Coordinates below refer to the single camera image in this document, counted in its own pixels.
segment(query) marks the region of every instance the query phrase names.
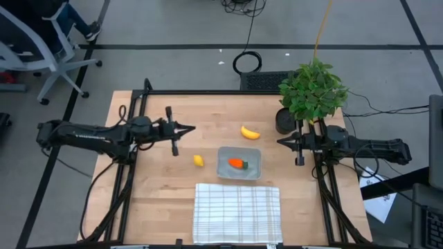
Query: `white office chair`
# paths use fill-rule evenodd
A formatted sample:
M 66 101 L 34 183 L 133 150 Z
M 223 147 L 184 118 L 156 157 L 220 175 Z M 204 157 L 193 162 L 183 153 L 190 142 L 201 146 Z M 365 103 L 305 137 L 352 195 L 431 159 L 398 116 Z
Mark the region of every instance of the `white office chair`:
M 97 66 L 102 66 L 102 62 L 97 59 L 68 62 L 74 57 L 73 45 L 70 44 L 70 41 L 68 40 L 68 34 L 65 35 L 60 28 L 60 25 L 57 23 L 57 17 L 65 5 L 66 3 L 63 3 L 60 9 L 52 17 L 43 18 L 52 23 L 57 32 L 58 39 L 63 46 L 64 56 L 59 59 L 55 58 L 48 45 L 46 45 L 43 39 L 34 32 L 34 30 L 0 6 L 0 17 L 5 17 L 9 20 L 13 26 L 16 26 L 25 33 L 26 36 L 32 40 L 33 45 L 37 47 L 37 49 L 34 49 L 34 53 L 22 50 L 17 51 L 14 44 L 4 44 L 0 41 L 0 68 L 12 71 L 34 71 L 49 68 L 51 74 L 48 79 L 46 79 L 39 95 L 37 96 L 37 101 L 43 105 L 49 104 L 49 100 L 45 99 L 44 96 L 48 93 L 52 85 L 54 85 L 54 82 L 59 76 L 62 76 L 82 96 L 82 98 L 89 97 L 89 93 L 82 91 L 66 72 L 92 63 L 95 63 Z

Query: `green plant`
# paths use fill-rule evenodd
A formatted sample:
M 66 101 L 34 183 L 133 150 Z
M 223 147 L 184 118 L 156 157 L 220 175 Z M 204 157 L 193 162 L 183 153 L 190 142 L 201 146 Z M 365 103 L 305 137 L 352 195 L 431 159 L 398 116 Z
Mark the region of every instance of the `green plant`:
M 347 87 L 340 78 L 331 74 L 332 66 L 320 62 L 316 57 L 309 64 L 301 64 L 288 78 L 278 85 L 284 107 L 289 108 L 296 120 L 312 121 L 334 115 L 335 110 L 347 99 Z

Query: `checkered towel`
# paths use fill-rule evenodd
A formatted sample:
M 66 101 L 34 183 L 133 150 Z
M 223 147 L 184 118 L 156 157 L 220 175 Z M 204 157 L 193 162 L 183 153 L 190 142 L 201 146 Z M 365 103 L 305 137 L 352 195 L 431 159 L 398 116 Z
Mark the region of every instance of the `checkered towel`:
M 277 187 L 200 183 L 195 188 L 194 243 L 280 243 Z

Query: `sneaker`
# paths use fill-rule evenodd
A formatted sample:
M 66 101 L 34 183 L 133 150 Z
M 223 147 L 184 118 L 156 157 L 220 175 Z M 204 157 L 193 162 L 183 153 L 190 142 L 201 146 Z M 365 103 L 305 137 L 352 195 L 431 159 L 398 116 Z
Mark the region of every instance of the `sneaker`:
M 95 40 L 98 36 L 98 34 L 100 34 L 100 32 L 102 31 L 102 27 L 100 26 L 100 24 L 95 21 L 92 24 L 89 25 L 91 32 L 86 35 L 84 38 L 88 41 L 88 42 L 92 42 L 93 40 Z

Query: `wooden tabletop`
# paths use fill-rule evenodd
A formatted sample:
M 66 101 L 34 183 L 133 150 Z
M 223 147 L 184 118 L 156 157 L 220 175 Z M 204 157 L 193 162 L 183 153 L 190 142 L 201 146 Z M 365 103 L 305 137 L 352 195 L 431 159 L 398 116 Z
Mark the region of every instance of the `wooden tabletop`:
M 118 121 L 118 107 L 122 104 L 129 107 L 130 96 L 131 91 L 114 92 L 106 126 Z M 275 142 L 285 137 L 275 130 L 275 114 L 281 108 L 279 99 L 279 95 L 149 95 L 145 115 L 152 120 L 165 118 L 165 107 L 171 106 L 174 120 L 197 128 L 178 142 L 179 156 L 172 156 L 169 141 L 138 152 L 124 242 L 174 244 L 176 239 L 183 239 L 184 244 L 192 244 L 195 185 L 219 183 L 279 187 L 284 245 L 327 245 L 318 183 L 311 176 L 312 155 L 305 151 L 305 166 L 295 166 L 297 153 Z M 341 110 L 325 122 L 345 126 Z M 242 125 L 260 132 L 261 137 L 245 139 L 240 133 Z M 222 146 L 259 149 L 261 179 L 218 178 L 217 150 Z M 193 155 L 203 156 L 205 166 L 194 166 Z M 99 156 L 94 177 L 110 162 L 106 155 Z M 351 159 L 342 162 L 352 165 Z M 116 169 L 114 166 L 104 174 L 91 192 L 85 234 L 92 232 L 109 209 Z M 372 240 L 355 172 L 340 165 L 335 169 L 344 212 L 361 234 Z M 117 214 L 115 228 L 119 221 Z M 338 229 L 334 229 L 334 234 L 339 241 Z

